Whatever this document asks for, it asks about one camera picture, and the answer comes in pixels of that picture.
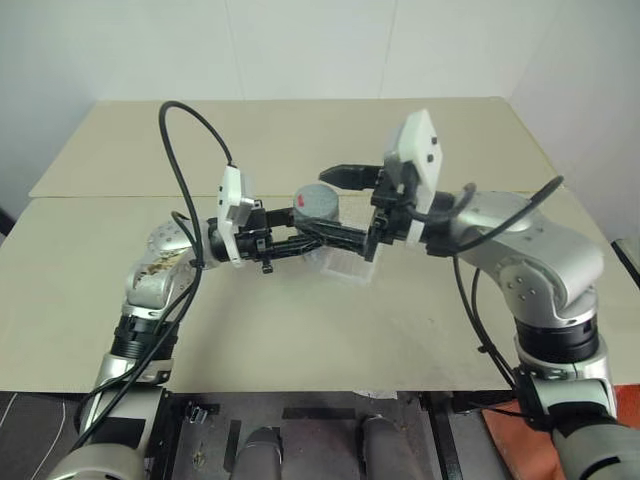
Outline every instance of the gray cylindrical object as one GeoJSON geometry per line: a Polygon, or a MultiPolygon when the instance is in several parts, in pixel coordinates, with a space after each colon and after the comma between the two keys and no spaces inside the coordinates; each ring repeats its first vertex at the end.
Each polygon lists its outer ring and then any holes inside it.
{"type": "Polygon", "coordinates": [[[340,215],[338,204],[338,194],[332,188],[321,184],[305,185],[293,197],[293,218],[337,221],[340,215]]]}

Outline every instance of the white wall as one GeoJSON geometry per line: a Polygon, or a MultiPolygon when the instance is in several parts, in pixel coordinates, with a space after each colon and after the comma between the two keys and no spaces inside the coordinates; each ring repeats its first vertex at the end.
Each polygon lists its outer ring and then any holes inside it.
{"type": "Polygon", "coordinates": [[[3,0],[0,205],[96,99],[506,96],[543,0],[3,0]]]}
{"type": "Polygon", "coordinates": [[[511,104],[609,240],[640,235],[640,2],[565,2],[511,104]]]}
{"type": "Polygon", "coordinates": [[[96,99],[496,95],[609,238],[637,234],[638,5],[4,0],[0,205],[19,215],[96,99]]]}

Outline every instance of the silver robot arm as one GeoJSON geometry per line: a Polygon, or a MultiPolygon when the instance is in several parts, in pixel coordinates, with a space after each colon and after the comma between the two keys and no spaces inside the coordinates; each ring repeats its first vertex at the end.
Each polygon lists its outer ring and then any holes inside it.
{"type": "MultiPolygon", "coordinates": [[[[457,244],[473,240],[527,203],[512,193],[478,192],[452,221],[451,237],[457,244]]],[[[599,248],[536,210],[460,258],[489,275],[502,291],[516,322],[518,357],[545,413],[573,396],[598,402],[615,416],[607,350],[597,329],[593,284],[604,265],[599,248]],[[566,395],[558,391],[559,380],[572,382],[563,384],[566,395]]]]}
{"type": "MultiPolygon", "coordinates": [[[[194,258],[188,238],[173,222],[161,225],[149,236],[145,254],[127,277],[122,316],[96,379],[96,387],[108,388],[91,398],[84,408],[79,407],[82,408],[80,434],[117,393],[121,387],[117,380],[136,366],[171,325],[177,308],[162,324],[160,319],[193,281],[191,262],[194,258]]],[[[216,265],[212,258],[206,258],[205,263],[206,268],[216,265]]],[[[152,432],[156,422],[163,421],[158,413],[168,403],[169,393],[161,385],[171,375],[176,341],[177,332],[154,356],[101,428],[57,465],[48,477],[50,480],[103,479],[105,475],[119,480],[145,478],[144,461],[152,456],[155,447],[152,432]]]]}
{"type": "MultiPolygon", "coordinates": [[[[458,244],[495,228],[528,200],[476,193],[451,223],[458,244]]],[[[593,283],[603,269],[598,247],[538,211],[506,232],[462,252],[499,286],[515,322],[516,388],[523,411],[551,431],[572,479],[640,476],[640,432],[615,421],[607,348],[597,329],[593,283]]]]}

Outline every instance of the floor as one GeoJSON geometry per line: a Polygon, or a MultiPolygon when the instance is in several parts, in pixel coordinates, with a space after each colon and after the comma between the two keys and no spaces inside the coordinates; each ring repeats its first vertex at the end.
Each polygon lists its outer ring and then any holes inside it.
{"type": "MultiPolygon", "coordinates": [[[[401,393],[398,400],[373,400],[349,392],[209,394],[194,400],[217,405],[217,413],[201,425],[183,424],[175,480],[227,480],[234,453],[263,425],[280,429],[283,480],[366,479],[357,460],[355,431],[358,420],[370,414],[393,419],[428,478],[442,479],[429,416],[414,394],[401,393]]],[[[45,479],[75,439],[74,410],[71,401],[0,392],[0,415],[6,412],[0,421],[0,476],[45,479]]],[[[451,429],[465,480],[510,478],[478,413],[453,415],[451,429]]]]}

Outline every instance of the beige tabletop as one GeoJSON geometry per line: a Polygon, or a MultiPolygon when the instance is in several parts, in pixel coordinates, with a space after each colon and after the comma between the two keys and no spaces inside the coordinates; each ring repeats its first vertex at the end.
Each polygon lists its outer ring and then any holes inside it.
{"type": "MultiPolygon", "coordinates": [[[[215,198],[199,199],[200,215],[215,198]]],[[[288,198],[271,198],[281,207],[288,198]]],[[[0,249],[0,389],[86,391],[120,315],[124,279],[174,198],[36,199],[0,249]]],[[[366,222],[364,197],[342,217],[366,222]]],[[[567,190],[542,210],[605,252],[599,322],[616,383],[640,381],[640,296],[589,216],[567,190]]],[[[205,272],[180,330],[169,387],[178,392],[496,389],[504,385],[478,345],[457,296],[451,262],[421,248],[384,246],[370,284],[315,272],[301,258],[225,264],[205,272]]],[[[471,270],[464,270],[470,281],[471,270]]],[[[515,362],[512,317],[488,278],[480,310],[515,362]]]]}
{"type": "MultiPolygon", "coordinates": [[[[444,151],[439,188],[535,191],[554,170],[500,98],[189,102],[225,138],[259,196],[287,195],[339,163],[379,165],[392,132],[427,108],[444,151]]],[[[34,187],[34,197],[177,196],[158,133],[160,102],[98,104],[34,187]]],[[[168,126],[193,195],[215,194],[224,157],[194,119],[168,126]]]]}
{"type": "MultiPolygon", "coordinates": [[[[162,150],[159,102],[98,104],[32,191],[0,248],[0,389],[88,390],[110,347],[126,275],[145,239],[184,211],[162,150]]],[[[532,192],[555,172],[497,98],[193,102],[227,139],[268,208],[337,163],[381,162],[392,129],[427,107],[443,146],[439,188],[532,192]]],[[[222,155],[181,112],[169,127],[202,217],[215,214],[222,155]]],[[[366,225],[367,193],[342,195],[341,219],[366,225]]],[[[575,197],[559,190],[548,216],[605,252],[599,322],[616,383],[640,381],[640,298],[575,197]]],[[[471,270],[465,268],[469,277],[471,270]]],[[[480,310],[515,363],[514,324],[484,279],[480,310]]],[[[367,285],[314,271],[301,258],[205,272],[176,347],[177,392],[493,389],[504,385],[464,317],[450,261],[384,246],[367,285]]]]}

